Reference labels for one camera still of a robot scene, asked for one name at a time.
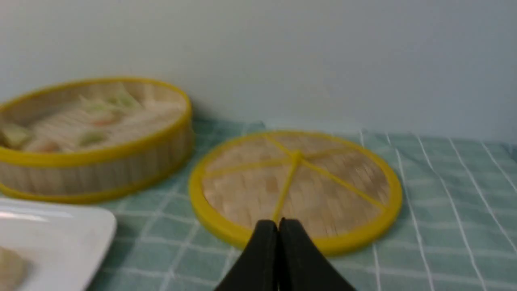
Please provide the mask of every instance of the food on plate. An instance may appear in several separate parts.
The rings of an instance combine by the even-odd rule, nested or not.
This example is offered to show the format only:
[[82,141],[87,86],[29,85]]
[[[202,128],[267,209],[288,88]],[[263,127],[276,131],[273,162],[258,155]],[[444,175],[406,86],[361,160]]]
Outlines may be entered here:
[[14,291],[25,276],[25,262],[16,252],[0,247],[0,291]]
[[12,149],[19,149],[32,139],[32,132],[18,124],[8,123],[2,126],[2,138],[5,145]]

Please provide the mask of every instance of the white grid line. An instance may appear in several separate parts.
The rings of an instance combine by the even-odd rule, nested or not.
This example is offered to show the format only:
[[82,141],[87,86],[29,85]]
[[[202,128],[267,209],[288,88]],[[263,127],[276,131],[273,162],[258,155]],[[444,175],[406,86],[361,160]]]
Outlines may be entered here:
[[[134,242],[134,237],[117,237],[113,239],[114,241],[118,242]],[[140,239],[141,243],[159,243],[159,244],[167,244],[167,245],[174,245],[174,246],[185,246],[188,249],[196,250],[203,253],[209,253],[209,254],[218,254],[218,255],[225,255],[228,253],[226,249],[218,249],[218,248],[207,248],[205,246],[200,246],[196,244],[188,244],[184,241],[178,241],[178,240],[171,240],[171,239],[165,239],[161,237],[143,237]]]
[[[365,267],[359,264],[338,264],[338,267],[352,270],[359,270],[367,273],[374,274],[375,269],[373,267]],[[383,275],[393,275],[399,277],[408,277],[408,278],[416,278],[416,279],[425,279],[427,278],[427,274],[420,271],[407,270],[407,269],[398,269],[398,268],[381,268],[381,274]],[[458,275],[449,275],[443,273],[434,273],[433,279],[435,281],[441,282],[452,282],[452,283],[462,283],[467,285],[476,285],[479,286],[479,281],[477,278],[469,278]],[[517,284],[511,284],[500,281],[486,280],[486,284],[488,287],[500,288],[506,290],[517,290]]]
[[503,173],[503,176],[505,176],[506,180],[508,180],[508,182],[510,183],[510,185],[512,185],[513,189],[515,190],[515,192],[517,193],[517,187],[515,186],[515,184],[513,184],[513,181],[512,179],[510,179],[510,177],[508,176],[508,174],[503,170],[503,168],[501,168],[501,166],[499,165],[499,163],[497,162],[497,160],[494,158],[494,156],[492,155],[492,153],[490,152],[489,148],[484,144],[484,142],[481,143],[481,145],[484,147],[484,149],[486,150],[487,154],[490,156],[490,158],[492,159],[492,161],[494,162],[494,164],[497,166],[497,168],[501,171],[501,173]]
[[[382,245],[389,248],[401,248],[407,250],[418,250],[419,245],[400,240],[386,239],[382,241]],[[475,256],[488,258],[507,258],[510,260],[517,260],[517,255],[508,252],[476,249],[472,254],[466,249],[447,248],[443,246],[424,246],[424,251],[428,254],[443,254],[443,255],[461,255],[461,256]]]
[[[366,273],[375,274],[376,270],[375,267],[368,267],[363,266],[360,264],[355,263],[336,263],[334,264],[338,268],[344,268],[344,269],[352,269],[352,270],[358,270],[363,271]],[[141,275],[145,277],[151,277],[151,278],[163,278],[167,275],[166,272],[158,272],[158,271],[144,271],[136,268],[102,268],[102,272],[106,273],[127,273],[127,274],[136,274]],[[406,277],[406,278],[416,278],[416,279],[425,279],[427,278],[427,274],[425,272],[420,271],[414,271],[414,270],[408,270],[408,269],[399,269],[399,268],[381,268],[379,270],[380,274],[383,275],[392,275],[397,277]],[[181,279],[187,282],[192,282],[200,285],[206,285],[210,287],[215,287],[218,282],[212,281],[212,280],[206,280],[201,279],[197,277],[190,277],[185,275],[178,274],[176,276],[177,279]],[[433,279],[435,281],[439,282],[452,282],[452,283],[462,283],[467,285],[479,285],[479,282],[476,278],[469,278],[469,277],[463,277],[458,275],[449,275],[449,274],[442,274],[442,273],[434,273]],[[506,289],[506,290],[517,290],[517,284],[511,284],[496,280],[487,280],[486,285],[488,287],[493,288],[499,288],[499,289]]]
[[511,238],[508,236],[508,234],[506,233],[506,230],[503,228],[503,226],[499,223],[499,220],[497,220],[497,217],[495,216],[494,212],[492,211],[492,209],[490,208],[490,205],[488,204],[488,202],[486,201],[484,195],[483,195],[483,191],[481,190],[481,188],[479,187],[478,183],[476,182],[476,179],[474,178],[474,176],[472,175],[472,173],[470,172],[469,168],[465,165],[465,163],[463,162],[463,159],[461,158],[461,155],[458,151],[458,149],[456,148],[456,146],[454,145],[454,142],[452,141],[452,139],[449,138],[449,141],[451,143],[451,146],[452,148],[454,149],[454,151],[456,151],[456,154],[458,155],[458,159],[460,159],[460,163],[463,165],[463,167],[465,168],[465,170],[467,171],[467,174],[468,176],[470,177],[470,180],[472,180],[472,183],[474,184],[474,187],[476,188],[478,194],[479,194],[479,197],[481,197],[481,200],[483,200],[483,203],[485,204],[486,208],[488,209],[488,211],[490,212],[490,215],[492,216],[492,218],[494,219],[495,223],[497,224],[497,226],[499,227],[499,229],[501,230],[501,232],[503,233],[503,235],[506,237],[506,239],[508,240],[508,242],[510,243],[510,245],[512,246],[513,250],[517,253],[517,248],[515,247],[515,244],[513,243],[513,241],[511,240]]
[[127,267],[122,267],[122,268],[108,268],[108,267],[104,267],[101,269],[102,272],[105,272],[105,273],[126,273],[126,274],[136,274],[136,275],[141,275],[141,276],[145,276],[145,277],[154,277],[154,278],[161,278],[163,276],[165,276],[165,272],[158,272],[158,271],[146,271],[146,270],[141,270],[141,269],[137,269],[137,268],[127,268]]
[[[386,138],[388,140],[388,143],[391,145],[391,140],[389,138],[389,134],[386,134]],[[425,266],[425,271],[426,271],[427,276],[428,276],[429,287],[431,288],[431,291],[434,291],[433,275],[431,273],[431,269],[429,268],[429,265],[427,264],[427,260],[425,259],[425,252],[423,250],[422,236],[420,235],[420,230],[418,229],[418,224],[417,224],[417,220],[416,220],[416,217],[415,217],[415,213],[413,212],[413,206],[411,205],[411,199],[409,198],[409,195],[407,194],[406,181],[405,181],[406,179],[405,179],[405,175],[404,175],[404,167],[402,166],[402,160],[400,158],[400,153],[399,153],[399,150],[397,148],[395,148],[395,152],[397,154],[397,160],[399,161],[400,175],[401,175],[401,178],[402,178],[402,185],[403,185],[403,188],[404,188],[404,193],[405,193],[405,196],[406,196],[407,205],[409,207],[409,212],[411,213],[411,217],[412,217],[413,222],[414,222],[414,227],[415,227],[415,231],[416,231],[416,235],[417,235],[417,241],[418,241],[418,245],[420,247],[420,255],[422,256],[422,260],[423,260],[423,263],[424,263],[424,266]]]
[[[208,145],[210,145],[210,143],[212,143],[212,141],[215,140],[216,135],[217,135],[217,130],[219,128],[220,128],[220,123],[216,123],[214,125],[214,127],[212,128],[212,132],[210,133],[210,135],[209,135],[209,137],[207,138],[207,141],[206,141],[206,143]],[[163,205],[160,205],[160,206],[161,206],[161,209],[158,212],[162,212],[162,210],[166,206],[166,204],[164,206]],[[171,266],[169,268],[169,271],[167,272],[167,275],[163,278],[163,281],[162,281],[162,283],[160,285],[160,291],[165,291],[168,288],[168,286],[169,286],[169,282],[170,282],[171,278],[176,278],[176,275],[175,275],[176,268],[181,263],[181,259],[183,258],[183,255],[185,254],[185,252],[186,252],[186,250],[188,248],[187,246],[191,245],[192,240],[194,239],[194,237],[197,234],[197,231],[199,230],[200,227],[201,226],[199,224],[199,221],[196,220],[194,226],[190,229],[189,234],[185,238],[185,241],[180,246],[180,248],[178,250],[178,253],[176,254],[176,257],[172,261]]]
[[454,216],[456,217],[456,220],[458,222],[458,226],[460,228],[461,237],[463,239],[465,247],[467,248],[467,251],[468,251],[468,255],[470,257],[470,262],[472,263],[472,267],[474,268],[474,270],[476,272],[476,275],[478,276],[478,279],[479,279],[479,281],[481,283],[481,287],[483,288],[484,291],[486,291],[486,285],[485,285],[484,278],[483,278],[483,276],[481,275],[481,272],[478,269],[478,266],[476,264],[476,260],[474,259],[474,255],[472,253],[472,249],[470,248],[470,244],[468,243],[468,240],[467,240],[467,235],[465,234],[465,231],[463,230],[462,221],[461,221],[460,215],[458,214],[458,210],[456,209],[456,204],[454,203],[454,200],[452,199],[452,196],[450,195],[449,190],[447,189],[447,186],[445,184],[444,179],[440,176],[440,174],[438,174],[434,170],[433,164],[431,163],[431,160],[427,156],[427,152],[426,152],[425,147],[424,147],[424,145],[422,143],[422,140],[420,139],[419,136],[417,136],[417,139],[418,139],[418,142],[420,143],[420,146],[422,147],[423,154],[425,156],[425,159],[427,160],[427,163],[429,164],[429,167],[438,176],[438,178],[442,182],[442,186],[443,186],[443,188],[445,190],[445,193],[447,194],[447,197],[449,197],[449,201],[450,201],[450,204],[452,206],[452,210],[454,212]]
[[199,230],[199,228],[200,228],[199,223],[196,223],[196,225],[194,225],[194,227],[192,227],[190,229],[189,234],[185,238],[185,242],[179,248],[178,253],[176,254],[176,257],[174,258],[174,260],[171,263],[171,266],[169,267],[169,271],[163,278],[163,281],[160,285],[160,291],[165,291],[167,289],[167,287],[169,286],[169,282],[171,281],[171,278],[177,278],[177,276],[175,274],[176,268],[179,266],[179,263],[181,262],[183,255],[185,254],[185,252],[188,249],[187,246],[191,244],[191,242],[194,239],[195,235],[197,234],[197,231]]
[[[359,130],[359,140],[361,141],[361,146],[364,148],[364,136],[362,135],[362,129]],[[379,273],[379,257],[377,255],[377,244],[375,241],[372,243],[372,249],[373,249],[373,260],[375,262],[375,280],[377,282],[377,291],[382,291],[382,285],[381,285],[381,274]]]

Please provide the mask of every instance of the dumpling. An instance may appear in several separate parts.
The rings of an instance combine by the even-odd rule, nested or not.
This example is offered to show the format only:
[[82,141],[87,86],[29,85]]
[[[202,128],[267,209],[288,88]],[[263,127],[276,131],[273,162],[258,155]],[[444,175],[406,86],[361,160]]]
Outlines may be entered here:
[[25,275],[25,262],[16,252],[0,248],[0,291],[14,291]]

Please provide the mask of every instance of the woven bamboo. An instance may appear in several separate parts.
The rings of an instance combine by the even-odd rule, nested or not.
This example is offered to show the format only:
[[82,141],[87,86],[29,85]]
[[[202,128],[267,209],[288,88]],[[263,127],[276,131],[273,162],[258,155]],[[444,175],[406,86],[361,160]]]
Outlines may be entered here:
[[[190,186],[201,222],[236,246],[246,244],[258,220],[285,217],[300,220],[327,254],[373,240],[402,201],[395,174],[380,158],[354,143],[303,132],[230,141],[200,163]],[[355,235],[363,239],[346,241]]]
[[112,199],[165,178],[193,147],[191,105],[179,89],[154,80],[115,78],[76,82],[15,99],[0,109],[3,122],[32,129],[65,149],[77,150],[87,124],[74,108],[79,96],[106,97],[126,90],[141,102],[167,103],[169,110],[148,114],[144,125],[120,124],[106,129],[106,142],[72,153],[26,153],[0,149],[0,188],[10,196],[70,203]]

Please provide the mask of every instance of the bamboo steamer lid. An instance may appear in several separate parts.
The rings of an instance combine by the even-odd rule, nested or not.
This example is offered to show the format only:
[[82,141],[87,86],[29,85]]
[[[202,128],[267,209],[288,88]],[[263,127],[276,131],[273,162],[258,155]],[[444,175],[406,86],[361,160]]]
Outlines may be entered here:
[[367,244],[395,220],[402,191],[378,156],[336,137],[268,132],[239,138],[200,162],[192,204],[214,234],[244,246],[258,220],[298,219],[325,254]]

